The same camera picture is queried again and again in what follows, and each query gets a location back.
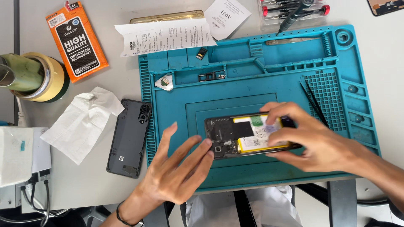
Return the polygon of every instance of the yellow tape roll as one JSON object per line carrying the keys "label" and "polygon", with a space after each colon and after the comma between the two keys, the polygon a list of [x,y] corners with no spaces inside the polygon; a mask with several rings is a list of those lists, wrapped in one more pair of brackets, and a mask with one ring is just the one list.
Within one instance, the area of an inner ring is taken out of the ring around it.
{"label": "yellow tape roll", "polygon": [[22,55],[30,59],[40,61],[44,67],[45,78],[41,87],[30,95],[23,95],[21,92],[12,90],[11,92],[24,100],[45,102],[54,98],[62,89],[65,74],[59,62],[40,53],[30,52]]}

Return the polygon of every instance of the black phone back cover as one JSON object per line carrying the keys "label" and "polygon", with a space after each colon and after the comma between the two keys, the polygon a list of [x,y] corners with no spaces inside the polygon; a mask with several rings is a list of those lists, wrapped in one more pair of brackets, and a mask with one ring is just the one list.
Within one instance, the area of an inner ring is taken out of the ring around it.
{"label": "black phone back cover", "polygon": [[123,99],[121,103],[125,109],[116,121],[107,172],[137,179],[152,106],[130,99]]}

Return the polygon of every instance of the black bracelet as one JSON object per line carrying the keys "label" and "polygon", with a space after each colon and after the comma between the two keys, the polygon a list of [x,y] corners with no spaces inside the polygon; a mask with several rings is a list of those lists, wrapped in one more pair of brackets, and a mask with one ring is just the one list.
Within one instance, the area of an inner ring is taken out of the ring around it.
{"label": "black bracelet", "polygon": [[121,206],[121,204],[122,204],[124,201],[122,201],[122,202],[118,205],[118,207],[116,208],[116,218],[117,218],[118,220],[120,220],[120,221],[121,221],[123,224],[125,224],[125,225],[129,225],[129,226],[135,227],[137,224],[141,224],[141,226],[139,226],[139,227],[142,227],[142,226],[143,226],[143,219],[140,220],[138,223],[136,223],[136,224],[134,224],[134,225],[131,225],[131,224],[127,223],[126,221],[122,220],[121,217],[119,217],[119,211],[118,211],[118,209],[119,209],[119,207]]}

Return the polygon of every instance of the blue silicone repair mat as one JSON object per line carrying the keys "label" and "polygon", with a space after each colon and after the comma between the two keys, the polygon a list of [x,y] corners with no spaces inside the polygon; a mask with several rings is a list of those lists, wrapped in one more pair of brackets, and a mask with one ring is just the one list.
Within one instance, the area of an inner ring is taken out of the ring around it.
{"label": "blue silicone repair mat", "polygon": [[[319,38],[267,46],[268,40]],[[204,120],[259,112],[269,101],[296,102],[317,117],[300,82],[307,79],[332,130],[380,155],[354,27],[327,26],[217,42],[200,48],[139,56],[142,100],[153,104],[146,141],[150,165],[163,130],[178,122],[171,155],[188,137],[205,137]],[[224,70],[226,78],[198,82],[198,75]],[[174,88],[154,86],[167,73]],[[295,150],[300,154],[303,149]],[[198,191],[271,185],[347,176],[343,172],[302,172],[264,155],[215,160]]]}

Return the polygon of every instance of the bca receipt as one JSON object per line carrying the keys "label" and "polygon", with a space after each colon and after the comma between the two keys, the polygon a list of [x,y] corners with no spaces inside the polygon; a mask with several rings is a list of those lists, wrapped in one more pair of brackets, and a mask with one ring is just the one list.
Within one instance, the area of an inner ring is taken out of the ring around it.
{"label": "bca receipt", "polygon": [[206,19],[116,25],[124,37],[121,57],[199,46],[216,46]]}

